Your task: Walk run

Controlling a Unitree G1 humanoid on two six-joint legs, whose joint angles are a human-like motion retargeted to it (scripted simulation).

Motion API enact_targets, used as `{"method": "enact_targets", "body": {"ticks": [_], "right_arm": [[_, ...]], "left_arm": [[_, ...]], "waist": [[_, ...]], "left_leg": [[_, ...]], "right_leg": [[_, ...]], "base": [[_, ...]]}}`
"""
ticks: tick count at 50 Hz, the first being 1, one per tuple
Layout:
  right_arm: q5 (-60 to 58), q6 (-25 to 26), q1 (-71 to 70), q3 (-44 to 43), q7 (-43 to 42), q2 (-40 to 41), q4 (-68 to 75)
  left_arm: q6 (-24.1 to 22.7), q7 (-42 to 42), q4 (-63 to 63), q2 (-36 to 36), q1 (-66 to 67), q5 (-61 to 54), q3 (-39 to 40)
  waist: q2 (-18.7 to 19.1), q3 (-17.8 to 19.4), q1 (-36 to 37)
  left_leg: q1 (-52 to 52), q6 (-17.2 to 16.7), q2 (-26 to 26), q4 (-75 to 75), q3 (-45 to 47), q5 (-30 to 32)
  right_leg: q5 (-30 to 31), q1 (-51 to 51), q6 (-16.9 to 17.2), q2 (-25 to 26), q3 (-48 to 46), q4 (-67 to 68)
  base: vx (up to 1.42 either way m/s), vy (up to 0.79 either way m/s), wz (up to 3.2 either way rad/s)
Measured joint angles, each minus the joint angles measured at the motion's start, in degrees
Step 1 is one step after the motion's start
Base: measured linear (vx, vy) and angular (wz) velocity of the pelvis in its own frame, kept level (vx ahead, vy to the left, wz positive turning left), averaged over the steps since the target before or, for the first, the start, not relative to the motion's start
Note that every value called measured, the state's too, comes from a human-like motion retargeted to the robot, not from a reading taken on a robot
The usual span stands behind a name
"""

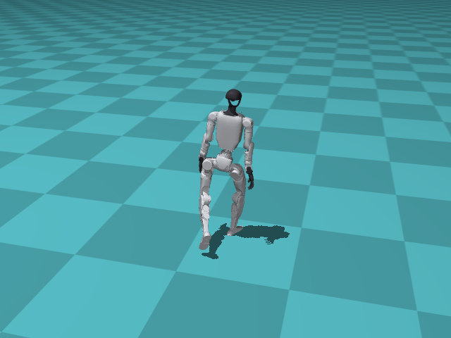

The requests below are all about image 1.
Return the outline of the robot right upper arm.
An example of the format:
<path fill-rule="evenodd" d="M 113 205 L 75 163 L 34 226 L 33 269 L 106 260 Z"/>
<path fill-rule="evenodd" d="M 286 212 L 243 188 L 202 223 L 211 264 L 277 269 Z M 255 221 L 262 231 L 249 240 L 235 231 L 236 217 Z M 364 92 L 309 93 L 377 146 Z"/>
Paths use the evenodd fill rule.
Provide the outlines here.
<path fill-rule="evenodd" d="M 253 126 L 254 126 L 254 121 L 251 118 L 248 117 L 242 117 L 242 125 L 243 127 L 245 127 L 245 133 L 244 133 L 244 138 L 245 138 L 245 142 L 243 144 L 243 147 L 247 150 L 249 150 L 249 145 L 252 143 L 252 135 L 253 135 Z"/>

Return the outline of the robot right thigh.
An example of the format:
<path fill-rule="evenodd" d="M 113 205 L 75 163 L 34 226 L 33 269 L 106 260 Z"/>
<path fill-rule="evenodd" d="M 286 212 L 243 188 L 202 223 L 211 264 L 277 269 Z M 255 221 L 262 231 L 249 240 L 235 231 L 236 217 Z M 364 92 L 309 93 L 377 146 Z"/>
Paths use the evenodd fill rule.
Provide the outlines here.
<path fill-rule="evenodd" d="M 230 166 L 230 176 L 233 178 L 233 182 L 236 188 L 236 192 L 232 196 L 232 201 L 237 203 L 237 199 L 240 195 L 245 197 L 245 189 L 246 189 L 246 177 L 243 167 L 238 164 L 231 164 Z"/>

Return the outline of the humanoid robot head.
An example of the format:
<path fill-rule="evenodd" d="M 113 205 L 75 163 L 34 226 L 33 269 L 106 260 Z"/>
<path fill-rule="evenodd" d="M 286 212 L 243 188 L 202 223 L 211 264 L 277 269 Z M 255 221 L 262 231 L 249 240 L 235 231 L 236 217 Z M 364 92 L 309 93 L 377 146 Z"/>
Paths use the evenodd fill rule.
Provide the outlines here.
<path fill-rule="evenodd" d="M 224 115 L 229 115 L 229 116 L 234 116 L 234 115 L 238 115 L 236 113 L 236 107 L 239 106 L 241 98 L 242 98 L 242 94 L 240 91 L 236 90 L 236 89 L 231 89 L 227 92 L 225 98 L 228 100 L 229 106 L 228 106 L 228 110 L 223 112 L 225 113 Z M 238 101 L 238 104 L 236 106 L 232 105 L 230 101 Z M 235 117 L 235 116 L 234 116 Z"/>

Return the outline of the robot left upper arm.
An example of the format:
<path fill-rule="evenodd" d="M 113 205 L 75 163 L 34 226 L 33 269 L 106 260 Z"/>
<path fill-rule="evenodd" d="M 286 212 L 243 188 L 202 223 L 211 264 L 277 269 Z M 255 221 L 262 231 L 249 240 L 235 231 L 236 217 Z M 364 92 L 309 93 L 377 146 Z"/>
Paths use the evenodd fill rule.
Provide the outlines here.
<path fill-rule="evenodd" d="M 214 132 L 214 128 L 216 125 L 216 118 L 217 118 L 218 113 L 219 113 L 218 111 L 214 111 L 214 112 L 211 112 L 208 116 L 205 142 L 212 142 L 214 139 L 213 132 Z"/>

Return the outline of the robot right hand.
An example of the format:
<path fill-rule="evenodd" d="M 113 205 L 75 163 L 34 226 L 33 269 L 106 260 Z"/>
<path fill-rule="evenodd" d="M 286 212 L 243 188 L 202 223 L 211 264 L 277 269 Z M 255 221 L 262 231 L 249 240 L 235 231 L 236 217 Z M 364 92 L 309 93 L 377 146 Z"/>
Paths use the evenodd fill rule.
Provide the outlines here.
<path fill-rule="evenodd" d="M 249 189 L 252 189 L 252 187 L 254 186 L 254 177 L 253 177 L 252 172 L 253 172 L 253 170 L 251 170 L 251 168 L 248 166 L 246 173 L 249 175 L 249 180 L 248 180 L 248 182 L 250 182 L 250 186 L 248 187 Z"/>

